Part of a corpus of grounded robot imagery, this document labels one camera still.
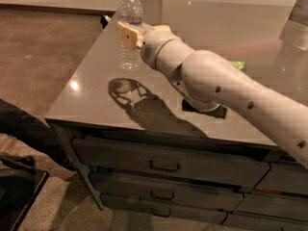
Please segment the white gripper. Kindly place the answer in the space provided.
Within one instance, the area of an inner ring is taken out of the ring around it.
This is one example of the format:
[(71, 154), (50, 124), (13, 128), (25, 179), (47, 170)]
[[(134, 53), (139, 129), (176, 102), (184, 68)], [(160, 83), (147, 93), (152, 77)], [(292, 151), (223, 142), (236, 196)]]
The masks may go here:
[[(116, 24), (119, 39), (131, 50), (138, 47), (141, 28), (126, 27), (122, 21)], [(169, 71), (176, 68), (193, 52), (183, 40), (168, 31), (148, 31), (142, 40), (141, 59), (152, 69)]]

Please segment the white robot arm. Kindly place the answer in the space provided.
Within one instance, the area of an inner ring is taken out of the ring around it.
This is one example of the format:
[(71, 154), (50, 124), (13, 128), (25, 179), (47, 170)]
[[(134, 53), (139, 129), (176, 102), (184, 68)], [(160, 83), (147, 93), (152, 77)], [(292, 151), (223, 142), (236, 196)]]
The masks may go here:
[(118, 21), (119, 39), (161, 72), (195, 109), (224, 105), (308, 168), (308, 107), (252, 80), (216, 53), (195, 51), (168, 27)]

